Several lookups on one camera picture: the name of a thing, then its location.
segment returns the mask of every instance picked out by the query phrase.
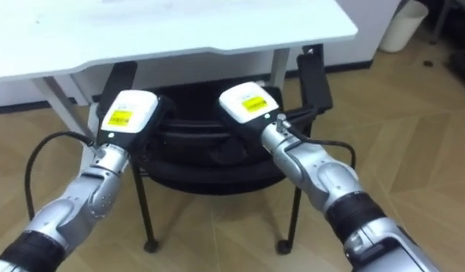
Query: floor baseboard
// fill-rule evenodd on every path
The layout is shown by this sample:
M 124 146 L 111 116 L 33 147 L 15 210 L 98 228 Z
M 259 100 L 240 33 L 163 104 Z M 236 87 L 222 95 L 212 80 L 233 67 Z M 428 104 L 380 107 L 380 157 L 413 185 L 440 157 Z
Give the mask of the floor baseboard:
M 373 63 L 373 60 L 361 61 L 361 62 L 356 62 L 356 63 L 337 64 L 337 65 L 326 66 L 325 70 L 326 70 L 326 73 L 339 73 L 339 72 L 347 72 L 347 71 L 353 71 L 353 70 L 370 69 L 372 63 Z M 298 70 L 287 71 L 286 79 L 297 78 L 298 75 L 299 75 Z M 241 81 L 260 81 L 260 80 L 267 81 L 268 77 L 269 77 L 269 74 L 262 74 L 262 75 L 256 75 L 256 76 L 245 76 L 239 79 Z M 99 95 L 94 96 L 93 100 L 99 101 Z M 70 101 L 73 104 L 76 103 L 74 98 L 70 98 Z M 24 104 L 0 107 L 0 114 L 18 113 L 18 112 L 23 112 L 27 110 L 40 110 L 40 109 L 46 109 L 50 107 L 51 105 L 49 105 L 47 101 L 24 103 Z

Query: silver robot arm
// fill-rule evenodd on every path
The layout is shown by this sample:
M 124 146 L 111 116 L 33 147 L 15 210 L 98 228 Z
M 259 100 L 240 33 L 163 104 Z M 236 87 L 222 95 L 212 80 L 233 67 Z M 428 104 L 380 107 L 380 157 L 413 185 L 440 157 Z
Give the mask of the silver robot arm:
M 361 187 L 350 166 L 318 144 L 301 141 L 279 115 L 261 135 L 276 166 L 309 197 L 342 242 L 354 271 L 439 271 Z
M 363 190 L 355 170 L 297 132 L 260 86 L 235 86 L 221 95 L 219 105 L 223 122 L 246 141 L 260 141 L 275 165 L 323 213 L 353 271 L 439 271 Z
M 0 255 L 0 272 L 55 271 L 111 210 L 121 186 L 128 152 L 113 145 L 45 205 Z
M 169 108 L 148 91 L 121 91 L 103 119 L 94 162 L 3 251 L 0 272 L 56 271 L 111 210 L 129 154 L 144 146 Z

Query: yellow label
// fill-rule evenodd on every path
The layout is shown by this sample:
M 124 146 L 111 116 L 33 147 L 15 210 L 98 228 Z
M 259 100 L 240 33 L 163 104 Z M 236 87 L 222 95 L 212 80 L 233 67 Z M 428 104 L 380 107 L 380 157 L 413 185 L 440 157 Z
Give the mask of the yellow label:
M 242 102 L 242 105 L 247 109 L 248 112 L 253 113 L 257 110 L 262 109 L 263 107 L 268 106 L 268 103 L 264 98 L 257 96 Z
M 133 112 L 128 110 L 115 110 L 108 125 L 127 126 Z

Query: white trash bin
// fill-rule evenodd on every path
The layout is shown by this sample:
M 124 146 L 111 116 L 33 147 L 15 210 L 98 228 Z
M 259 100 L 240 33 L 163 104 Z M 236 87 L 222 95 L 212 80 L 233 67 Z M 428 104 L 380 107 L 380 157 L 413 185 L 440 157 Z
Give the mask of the white trash bin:
M 380 43 L 380 49 L 390 53 L 402 50 L 428 13 L 424 4 L 409 1 L 394 16 Z

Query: black cable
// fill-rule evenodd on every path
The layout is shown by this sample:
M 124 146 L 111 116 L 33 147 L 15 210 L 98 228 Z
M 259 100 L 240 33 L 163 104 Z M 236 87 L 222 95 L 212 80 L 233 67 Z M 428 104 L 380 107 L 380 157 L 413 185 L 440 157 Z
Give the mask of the black cable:
M 306 137 L 303 133 L 298 131 L 293 126 L 289 127 L 287 130 L 292 135 L 294 135 L 296 138 L 298 138 L 301 141 L 304 141 L 306 143 L 346 148 L 350 152 L 350 156 L 351 156 L 350 166 L 353 169 L 355 169 L 355 166 L 356 166 L 356 152 L 355 152 L 355 149 L 350 144 L 347 144 L 347 143 L 342 142 L 342 141 L 312 140 L 312 139 Z
M 36 148 L 32 151 L 30 154 L 29 160 L 27 160 L 27 166 L 26 166 L 26 173 L 23 178 L 23 186 L 24 186 L 24 191 L 26 194 L 26 203 L 27 203 L 27 212 L 29 214 L 29 219 L 32 220 L 34 218 L 34 215 L 36 215 L 34 211 L 34 204 L 33 204 L 33 195 L 30 190 L 30 175 L 33 170 L 33 165 L 34 162 L 36 161 L 37 155 L 41 151 L 41 149 L 52 139 L 60 137 L 60 136 L 67 136 L 71 137 L 72 139 L 76 139 L 78 141 L 83 142 L 85 145 L 88 147 L 92 146 L 94 144 L 94 141 L 90 139 L 89 137 L 73 132 L 73 131 L 61 131 L 61 132 L 56 132 L 53 134 L 50 134 L 46 138 L 42 139 L 42 141 L 37 145 Z

